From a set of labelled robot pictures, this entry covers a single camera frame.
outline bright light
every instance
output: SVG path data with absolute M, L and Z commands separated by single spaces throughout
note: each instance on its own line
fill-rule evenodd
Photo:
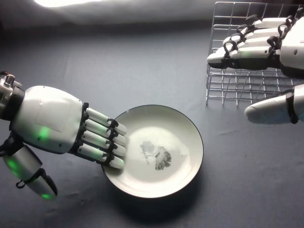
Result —
M 83 4 L 92 1 L 101 1 L 101 0 L 34 0 L 41 6 L 45 7 L 60 7 L 60 6 L 70 6 L 76 4 Z

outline gray table surface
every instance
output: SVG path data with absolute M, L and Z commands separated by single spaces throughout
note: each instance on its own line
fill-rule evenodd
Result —
M 138 199 L 116 189 L 96 163 L 34 149 L 59 195 L 49 202 L 17 189 L 1 160 L 1 228 L 304 226 L 303 124 L 251 124 L 248 103 L 206 106 L 210 24 L 167 26 L 25 31 L 2 45 L 0 66 L 25 89 L 56 87 L 109 117 L 145 104 L 181 111 L 204 141 L 196 178 L 170 197 Z M 0 122 L 1 141 L 8 125 Z

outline metal wire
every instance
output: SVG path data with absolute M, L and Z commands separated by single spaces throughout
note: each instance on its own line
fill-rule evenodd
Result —
M 245 23 L 245 19 L 253 14 L 260 17 L 287 17 L 286 13 L 295 12 L 301 5 L 269 4 L 256 2 L 216 2 L 211 37 L 209 43 L 209 55 L 215 53 L 223 46 L 226 37 L 236 33 L 237 27 Z M 303 80 L 291 79 L 284 76 L 279 69 L 268 68 L 266 70 L 244 69 L 214 69 L 207 65 L 207 95 L 209 98 L 222 100 L 235 100 L 255 102 L 258 99 L 275 96 L 280 92 L 304 84 Z

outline round ceramic plate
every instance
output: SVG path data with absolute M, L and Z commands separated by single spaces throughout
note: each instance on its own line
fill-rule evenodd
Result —
M 143 198 L 167 196 L 185 187 L 199 171 L 203 141 L 184 114 L 161 105 L 145 105 L 124 112 L 116 121 L 128 130 L 125 168 L 103 169 L 122 191 Z

